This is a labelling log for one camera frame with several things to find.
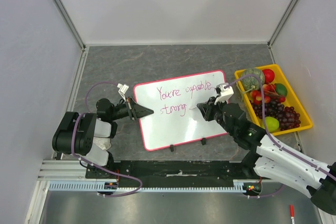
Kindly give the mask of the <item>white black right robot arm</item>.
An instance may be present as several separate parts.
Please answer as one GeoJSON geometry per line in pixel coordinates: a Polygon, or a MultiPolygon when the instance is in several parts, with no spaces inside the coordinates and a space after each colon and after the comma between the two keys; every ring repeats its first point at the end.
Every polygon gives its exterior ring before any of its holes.
{"type": "Polygon", "coordinates": [[[335,215],[335,164],[311,158],[278,140],[254,124],[237,103],[215,102],[215,97],[175,113],[159,109],[140,119],[144,147],[148,151],[199,140],[203,133],[219,135],[224,130],[239,147],[248,151],[240,166],[248,179],[266,177],[310,198],[322,211],[335,215]]]}

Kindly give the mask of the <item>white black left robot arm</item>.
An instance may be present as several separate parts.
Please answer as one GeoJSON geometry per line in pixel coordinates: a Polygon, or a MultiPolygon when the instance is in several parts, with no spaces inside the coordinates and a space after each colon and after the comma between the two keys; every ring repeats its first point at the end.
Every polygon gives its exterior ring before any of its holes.
{"type": "Polygon", "coordinates": [[[113,156],[94,141],[110,142],[117,132],[116,120],[138,120],[154,111],[137,104],[133,97],[127,97],[117,105],[103,98],[96,103],[96,108],[96,113],[82,116],[77,112],[66,112],[52,138],[52,147],[58,153],[71,154],[91,166],[98,165],[97,173],[103,178],[111,178],[115,173],[113,156]]]}

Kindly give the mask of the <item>pink framed whiteboard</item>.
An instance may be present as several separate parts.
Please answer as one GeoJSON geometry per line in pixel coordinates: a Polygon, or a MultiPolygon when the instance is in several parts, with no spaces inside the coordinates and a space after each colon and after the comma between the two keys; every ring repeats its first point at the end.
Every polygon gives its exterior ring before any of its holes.
{"type": "Polygon", "coordinates": [[[154,111],[140,118],[144,148],[156,151],[225,135],[215,121],[205,121],[199,109],[190,110],[216,96],[216,86],[225,81],[224,71],[213,70],[137,84],[133,89],[136,102],[154,111]]]}

